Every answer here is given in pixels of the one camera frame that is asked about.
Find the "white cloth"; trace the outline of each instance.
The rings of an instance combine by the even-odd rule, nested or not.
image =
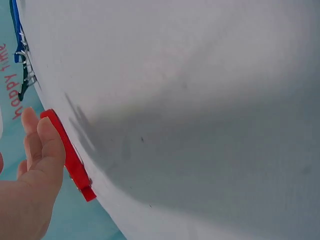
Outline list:
[[[40,98],[128,240],[319,239],[318,1],[19,10]]]

